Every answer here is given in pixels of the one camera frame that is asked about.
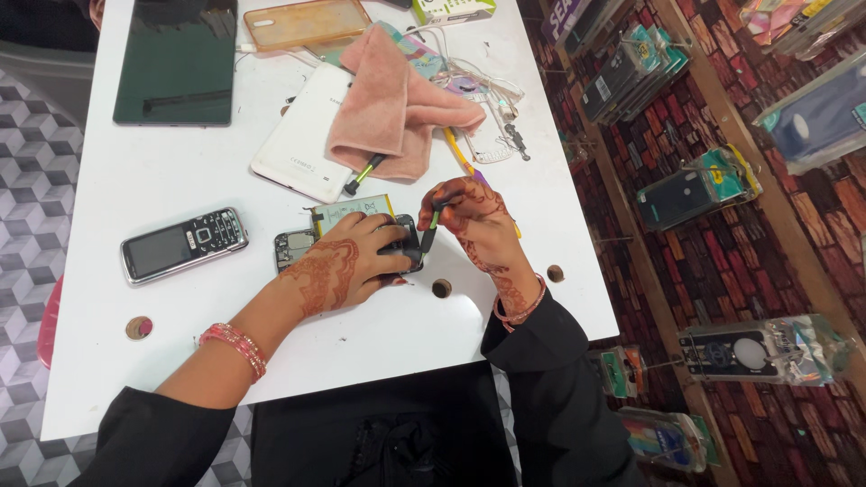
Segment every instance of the smartphone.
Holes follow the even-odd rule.
[[[133,286],[168,276],[249,244],[234,208],[222,208],[120,244],[126,279]]]
[[[114,121],[228,125],[236,0],[135,0]]]
[[[410,215],[396,215],[394,217],[398,225],[402,225],[409,231],[409,236],[397,242],[391,242],[383,249],[379,250],[379,255],[405,255],[412,259],[412,262],[417,263],[411,269],[402,272],[401,274],[410,274],[423,269],[424,264],[421,261],[421,244],[418,240],[418,233],[415,229],[415,220]],[[301,256],[304,255],[318,238],[313,229],[289,231],[277,235],[274,239],[274,253],[276,254],[276,271],[277,273],[288,269]]]

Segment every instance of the pink towel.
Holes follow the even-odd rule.
[[[356,76],[331,125],[327,150],[357,172],[374,153],[383,153],[388,158],[371,176],[418,179],[430,166],[434,127],[472,133],[484,121],[480,105],[425,80],[378,25],[339,60]]]

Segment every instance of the tiled floor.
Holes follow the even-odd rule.
[[[81,131],[0,71],[0,486],[63,487],[93,459],[96,433],[40,441],[48,369],[36,357],[45,302],[66,264]],[[494,370],[520,478],[507,377]],[[249,487],[252,412],[234,424],[199,485]]]

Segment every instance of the pink bangle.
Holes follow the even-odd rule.
[[[517,316],[512,316],[509,318],[507,316],[503,316],[503,315],[499,314],[499,303],[501,301],[501,298],[499,297],[499,293],[496,293],[496,298],[493,300],[493,314],[496,315],[497,318],[502,320],[502,326],[505,327],[505,329],[508,330],[509,333],[513,332],[514,328],[509,326],[508,322],[509,321],[518,321],[518,320],[522,320],[522,319],[526,318],[527,316],[529,316],[530,313],[532,313],[539,306],[539,303],[544,298],[545,291],[547,291],[547,283],[545,282],[544,277],[542,277],[541,274],[539,274],[538,272],[535,273],[535,276],[538,277],[539,283],[541,284],[541,292],[539,293],[539,297],[538,297],[538,299],[535,300],[533,305],[529,307],[529,309],[527,309],[523,313],[520,313]]]
[[[249,364],[253,367],[253,384],[258,382],[268,371],[265,355],[259,347],[247,335],[232,328],[231,325],[226,323],[214,323],[210,325],[210,328],[204,330],[204,333],[198,337],[198,345],[202,346],[211,338],[225,341],[240,352],[243,358],[249,360]]]

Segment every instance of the table hole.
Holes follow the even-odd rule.
[[[147,338],[153,332],[153,321],[147,316],[132,318],[126,324],[126,336],[130,340],[139,341]]]
[[[451,283],[444,279],[436,279],[433,282],[433,295],[440,299],[445,299],[451,295]]]
[[[565,274],[562,272],[561,267],[554,264],[547,268],[547,278],[552,282],[562,282],[565,279]]]

